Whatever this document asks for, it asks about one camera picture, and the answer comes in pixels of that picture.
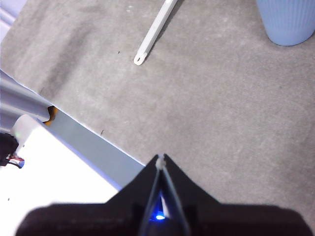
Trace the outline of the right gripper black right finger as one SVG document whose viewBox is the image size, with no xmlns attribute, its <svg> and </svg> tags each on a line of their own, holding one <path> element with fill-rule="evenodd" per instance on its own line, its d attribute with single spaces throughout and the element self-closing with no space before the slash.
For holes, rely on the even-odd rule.
<svg viewBox="0 0 315 236">
<path fill-rule="evenodd" d="M 273 205 L 224 204 L 194 183 L 164 155 L 169 213 L 190 236 L 311 236 L 298 212 Z"/>
</svg>

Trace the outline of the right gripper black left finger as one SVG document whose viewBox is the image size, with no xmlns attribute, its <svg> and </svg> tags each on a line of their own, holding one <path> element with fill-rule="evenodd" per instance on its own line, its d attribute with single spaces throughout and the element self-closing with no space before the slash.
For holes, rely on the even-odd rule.
<svg viewBox="0 0 315 236">
<path fill-rule="evenodd" d="M 158 195 L 158 155 L 116 195 L 98 204 L 52 204 L 30 211 L 18 236 L 136 236 Z"/>
</svg>

